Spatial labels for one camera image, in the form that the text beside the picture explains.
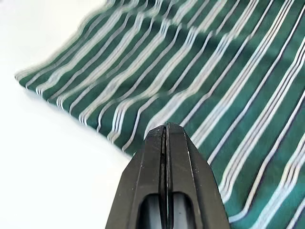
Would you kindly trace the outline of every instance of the green striped fabric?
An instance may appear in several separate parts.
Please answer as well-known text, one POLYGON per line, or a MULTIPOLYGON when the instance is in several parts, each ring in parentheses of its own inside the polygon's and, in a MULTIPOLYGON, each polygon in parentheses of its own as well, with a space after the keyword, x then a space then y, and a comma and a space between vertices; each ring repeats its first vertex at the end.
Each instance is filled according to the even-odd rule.
POLYGON ((133 155, 184 126, 234 229, 305 228, 304 0, 110 0, 19 83, 133 155))

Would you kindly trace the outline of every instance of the table surface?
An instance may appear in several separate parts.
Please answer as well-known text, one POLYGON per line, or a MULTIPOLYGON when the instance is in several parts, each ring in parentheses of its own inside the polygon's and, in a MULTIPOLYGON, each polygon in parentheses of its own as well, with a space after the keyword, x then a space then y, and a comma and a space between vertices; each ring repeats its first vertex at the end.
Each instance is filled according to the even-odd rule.
POLYGON ((104 228, 130 158, 23 89, 16 71, 58 49, 102 0, 0 0, 0 228, 104 228))

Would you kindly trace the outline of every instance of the white stripe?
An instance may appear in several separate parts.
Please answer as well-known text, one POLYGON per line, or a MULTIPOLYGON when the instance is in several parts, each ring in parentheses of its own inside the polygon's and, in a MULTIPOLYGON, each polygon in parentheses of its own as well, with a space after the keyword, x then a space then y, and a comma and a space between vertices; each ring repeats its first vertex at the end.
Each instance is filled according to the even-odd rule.
POLYGON ((197 12, 194 14, 194 16, 190 19, 190 21, 187 23, 187 27, 191 27, 194 21, 198 18, 198 16, 201 14, 201 12, 204 10, 206 5, 209 3, 210 0, 205 0, 202 5, 199 7, 197 12))
POLYGON ((106 76, 104 78, 98 79, 97 81, 95 81, 94 83, 90 84, 89 87, 87 87, 77 98, 76 100, 71 104, 70 109, 69 109, 69 113, 71 114, 72 109, 75 107, 75 105, 78 104, 78 102, 89 92, 92 90, 92 88, 94 88, 96 85, 98 85, 99 83, 103 82, 104 79, 107 79, 109 77, 111 77, 114 73, 116 73, 121 67, 122 65, 134 54, 134 52, 139 48, 139 46, 145 41, 145 39, 148 37, 148 35, 151 33, 152 31, 152 26, 153 26, 153 20, 151 20, 150 26, 148 28, 148 30, 145 32, 145 34, 141 37, 141 39, 139 39, 136 43, 136 45, 132 48, 132 50, 130 50, 130 52, 124 56, 124 58, 120 61, 120 63, 114 68, 112 69, 110 72, 108 72, 106 74, 106 76))
MULTIPOLYGON (((183 101, 188 98, 189 96, 195 94, 204 83, 205 79, 209 76, 211 71, 220 61, 221 57, 223 56, 226 48, 229 46, 230 42, 234 39, 234 37, 238 36, 241 29, 244 27, 246 22, 248 21, 249 17, 251 16, 252 12, 254 11, 255 7, 257 6, 258 1, 251 1, 248 3, 246 9, 243 11, 241 17, 238 19, 237 23, 234 25, 233 29, 226 33, 221 41, 219 42, 217 48, 215 49, 212 56, 209 60, 205 63, 204 67, 201 69, 199 74, 193 80, 191 85, 182 92, 175 94, 172 99, 162 108, 157 114, 155 114, 152 119, 149 121, 144 137, 147 135, 148 131, 152 128, 165 123, 179 108, 179 106, 183 103, 183 101)), ((258 23, 254 29, 254 31, 248 36, 248 39, 253 36, 256 32, 260 23, 258 23)))
MULTIPOLYGON (((179 64, 179 62, 188 54, 188 52, 191 50, 193 43, 195 41, 195 38, 197 36, 197 30, 194 30, 191 28, 189 30, 189 33, 187 35, 187 38, 185 39, 184 44, 182 47, 175 53, 175 55, 165 64, 165 66, 159 71, 157 76, 154 78, 153 82, 150 84, 150 86, 139 95, 125 99, 122 101, 116 108, 114 116, 113 116, 113 126, 112 130, 108 134, 108 139, 110 139, 111 142, 114 142, 121 134, 122 125, 124 121, 124 115, 127 111, 127 109, 134 104, 135 102, 148 98, 156 94, 160 88, 162 87, 165 80, 168 78, 168 76, 172 73, 172 71, 175 69, 175 67, 179 64)), ((150 65, 149 68, 147 68, 144 73, 139 77, 137 82, 133 85, 133 87, 123 96, 124 98, 127 98, 140 84, 140 82, 143 80, 143 78, 153 69, 153 67, 160 62, 161 58, 163 56, 160 56, 150 65)))
POLYGON ((220 30, 223 28, 224 24, 227 22, 227 20, 230 18, 234 10, 236 9, 237 5, 239 4, 240 0, 237 0, 233 7, 230 9, 229 13, 225 16, 223 22, 221 22, 220 26, 216 30, 216 34, 220 32, 220 30))
POLYGON ((295 223, 297 222, 297 220, 299 219, 300 215, 302 214, 303 210, 305 209, 305 198, 303 199, 303 201, 301 202, 301 204, 299 205, 299 207, 297 208, 295 215, 293 216, 293 218, 291 219, 291 221, 289 222, 288 226, 286 229, 293 229, 295 226, 295 223))
POLYGON ((205 32, 210 27, 210 25, 212 24, 216 16, 219 14, 219 12, 223 9, 226 3, 227 0, 218 0, 211 9, 211 11, 208 13, 208 15, 205 17, 205 19, 198 26, 199 30, 205 32))
MULTIPOLYGON (((107 57, 107 59, 104 62, 102 62, 97 68, 95 68, 93 72, 91 72, 80 84, 78 84, 68 92, 61 94, 69 85, 71 85, 71 83, 76 79, 77 76, 79 76, 81 73, 84 72, 84 67, 83 67, 81 70, 76 72, 60 90, 58 90, 53 96, 51 96, 50 99, 53 99, 61 94, 57 98, 57 106, 63 109, 62 103, 64 102, 65 99, 67 99, 69 96, 71 96, 78 90, 83 89, 84 87, 94 82, 114 64, 114 62, 121 56, 121 54, 130 44, 134 36, 140 31, 142 21, 143 21, 143 15, 139 13, 136 17, 133 27, 130 28, 130 30, 123 36, 120 43, 116 46, 116 48, 112 51, 112 53, 107 57)), ((107 46, 108 46, 108 42, 106 42, 103 47, 107 48, 107 46)))
POLYGON ((295 187, 300 173, 300 169, 305 162, 305 133, 302 136, 299 145, 295 152, 287 162, 283 171, 282 178, 276 190, 272 194, 268 203, 261 211, 258 219, 253 224, 251 229, 264 229, 268 226, 269 222, 276 214, 284 200, 291 193, 295 187))
POLYGON ((87 106, 79 115, 79 120, 86 124, 87 118, 90 114, 102 103, 107 101, 118 89, 118 87, 132 74, 134 74, 140 66, 146 61, 146 59, 153 53, 153 51, 159 46, 159 44, 165 39, 167 29, 170 26, 168 20, 163 20, 164 23, 160 28, 160 33, 155 36, 155 38, 150 42, 149 45, 138 55, 138 57, 132 62, 129 68, 114 79, 111 80, 106 86, 106 88, 101 92, 101 94, 89 105, 87 106))
POLYGON ((264 130, 269 125, 274 114, 276 113, 278 107, 281 105, 284 97, 286 96, 291 84, 297 77, 299 71, 301 70, 304 60, 305 60, 305 39, 302 42, 302 52, 300 56, 297 55, 293 64, 289 67, 285 76, 278 85, 276 91, 273 93, 272 97, 268 101, 266 107, 261 112, 245 138, 242 140, 241 144, 238 146, 237 150, 231 157, 225 171, 223 174, 222 181, 219 185, 219 190, 225 203, 231 196, 233 185, 237 179, 237 176, 242 169, 244 162, 250 155, 255 144, 258 142, 259 138, 263 134, 264 130))
POLYGON ((244 107, 243 111, 238 115, 238 117, 234 120, 234 122, 231 124, 231 126, 229 127, 229 129, 227 130, 227 132, 225 133, 225 135, 222 137, 222 139, 220 140, 220 142, 217 144, 216 148, 213 150, 213 152, 211 153, 211 155, 209 156, 207 162, 208 164, 211 164, 212 161, 214 160, 214 158, 216 157, 216 155, 218 154, 219 150, 221 149, 221 147, 224 145, 225 141, 227 140, 227 138, 230 136, 231 132, 235 129, 235 127, 237 126, 237 124, 241 121, 241 119, 243 118, 243 116, 246 114, 246 112, 248 111, 249 107, 251 106, 252 102, 254 101, 254 99, 257 97, 258 93, 260 92, 260 90, 262 89, 264 83, 267 81, 267 79, 269 78, 271 72, 273 71, 273 69, 275 68, 275 66, 278 64, 278 62, 280 61, 282 54, 287 46, 287 44, 290 42, 298 24, 299 21, 301 19, 303 12, 301 12, 298 20, 296 21, 295 25, 293 26, 293 29, 291 30, 286 42, 284 43, 283 47, 281 48, 281 51, 279 52, 276 60, 273 62, 272 66, 270 67, 270 69, 268 70, 268 72, 266 73, 266 75, 263 77, 263 79, 261 80, 260 84, 258 85, 257 89, 255 90, 255 92, 253 93, 253 95, 251 96, 251 98, 249 99, 248 103, 246 104, 246 106, 244 107))
MULTIPOLYGON (((81 34, 83 33, 84 27, 87 25, 87 23, 92 19, 92 17, 105 12, 106 10, 108 10, 109 8, 111 8, 115 3, 115 0, 109 0, 106 2, 106 5, 102 6, 101 8, 93 11, 92 13, 90 13, 88 16, 86 16, 86 18, 82 21, 82 23, 79 25, 78 30, 76 31, 75 34, 73 34, 67 41, 66 43, 60 47, 56 52, 54 52, 54 54, 52 54, 49 59, 45 60, 44 62, 29 67, 25 70, 22 70, 20 72, 18 72, 15 75, 15 79, 20 81, 21 79, 23 79, 24 77, 26 77, 27 75, 46 67, 47 65, 51 64, 60 53, 62 53, 63 51, 65 51, 69 46, 71 46, 74 42, 77 41, 77 39, 79 39, 79 37, 81 36, 81 34)), ((84 34, 84 36, 82 37, 82 39, 80 41, 77 42, 77 44, 75 44, 73 47, 71 47, 71 49, 62 57, 60 58, 54 65, 48 67, 48 69, 54 69, 58 64, 60 64, 62 61, 64 61, 68 56, 71 55, 71 53, 73 53, 78 47, 80 47, 80 45, 82 44, 82 42, 89 36, 89 34, 92 32, 92 30, 98 25, 98 23, 101 22, 102 19, 104 19, 106 16, 108 16, 108 12, 105 12, 103 14, 101 14, 89 27, 89 29, 87 30, 87 32, 84 34)))
POLYGON ((250 60, 244 66, 244 68, 239 73, 239 75, 237 76, 233 84, 230 86, 228 91, 225 93, 225 95, 222 97, 222 99, 209 113, 209 115, 205 118, 205 120, 201 123, 199 128, 191 137, 192 141, 197 147, 201 145, 201 143, 205 140, 205 138, 209 135, 209 133, 218 123, 220 118, 230 108, 231 104, 234 102, 235 98, 238 96, 243 86, 250 78, 252 72, 255 70, 260 60, 266 53, 267 49, 271 45, 272 41, 274 40, 275 36, 277 35, 280 26, 283 23, 291 5, 291 0, 285 1, 272 26, 260 42, 259 46, 256 48, 255 52, 252 54, 250 60))
POLYGON ((179 7, 173 18, 173 24, 179 24, 183 17, 188 13, 188 11, 195 5, 197 0, 188 0, 181 7, 179 7))
POLYGON ((274 154, 276 153, 278 147, 280 146, 280 143, 281 143, 282 140, 284 139, 284 137, 285 137, 285 135, 286 135, 288 129, 290 128, 290 126, 291 126, 291 124, 292 124, 292 122, 293 122, 293 120, 294 120, 296 114, 298 113, 300 107, 301 107, 302 104, 303 104, 304 98, 305 98, 305 91, 303 92, 303 94, 302 94, 302 96, 301 96, 299 102, 297 103, 297 105, 296 105, 294 111, 292 112, 291 116, 289 117, 289 119, 288 119, 287 123, 285 124, 284 128, 282 129, 282 131, 281 131, 279 137, 277 138, 275 144, 273 145, 272 149, 270 150, 270 152, 268 153, 268 155, 267 155, 266 158, 264 159, 264 161, 263 161, 263 163, 262 163, 262 165, 261 165, 261 167, 260 167, 260 169, 259 169, 259 171, 258 171, 258 174, 257 174, 257 176, 256 176, 256 178, 255 178, 255 181, 254 181, 254 183, 253 183, 253 185, 252 185, 251 191, 250 191, 250 193, 249 193, 249 196, 248 196, 248 198, 247 198, 247 201, 246 201, 246 203, 245 203, 245 205, 244 205, 243 210, 242 210, 241 212, 239 212, 238 214, 229 217, 229 222, 230 222, 230 223, 233 223, 233 222, 236 222, 236 221, 242 219, 242 218, 247 214, 247 212, 249 211, 249 208, 250 208, 250 205, 251 205, 252 200, 253 200, 253 198, 254 198, 254 195, 255 195, 255 193, 256 193, 257 187, 258 187, 258 185, 260 184, 261 179, 262 179, 262 177, 263 177, 264 171, 265 171, 267 165, 269 164, 271 158, 272 158, 272 157, 274 156, 274 154))

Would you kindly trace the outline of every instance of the black plastic tool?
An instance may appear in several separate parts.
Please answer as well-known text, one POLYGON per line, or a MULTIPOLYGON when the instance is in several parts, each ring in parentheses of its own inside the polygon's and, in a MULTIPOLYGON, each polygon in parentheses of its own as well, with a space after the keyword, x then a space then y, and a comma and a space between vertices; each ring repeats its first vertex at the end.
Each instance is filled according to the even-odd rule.
POLYGON ((151 130, 123 171, 106 229, 229 229, 212 170, 179 125, 151 130))

